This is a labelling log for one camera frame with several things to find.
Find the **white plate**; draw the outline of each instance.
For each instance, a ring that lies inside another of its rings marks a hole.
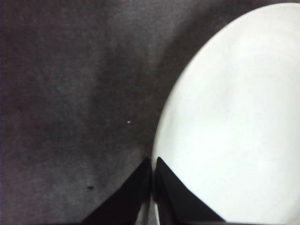
[[[191,60],[162,113],[161,157],[231,222],[300,224],[300,4],[262,7]]]

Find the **dark gray cloth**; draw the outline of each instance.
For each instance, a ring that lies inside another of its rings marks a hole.
[[[286,1],[3,1],[1,224],[84,219],[151,156],[199,48],[276,2]]]

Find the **black object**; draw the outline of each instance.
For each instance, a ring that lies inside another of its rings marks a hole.
[[[151,193],[150,159],[146,158],[120,189],[82,221],[82,225],[134,225]]]
[[[150,199],[151,174],[150,159],[145,158],[120,189],[80,224],[134,225],[142,203]],[[160,225],[246,225],[222,219],[190,192],[160,157],[152,193]]]

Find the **gray fabric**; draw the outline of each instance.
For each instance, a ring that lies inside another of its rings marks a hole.
[[[3,1],[1,224],[91,213],[151,156],[163,105],[196,51],[276,2]]]

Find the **white surface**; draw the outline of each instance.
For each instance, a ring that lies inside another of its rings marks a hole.
[[[300,4],[245,14],[196,54],[161,116],[159,156],[225,220],[300,224]]]

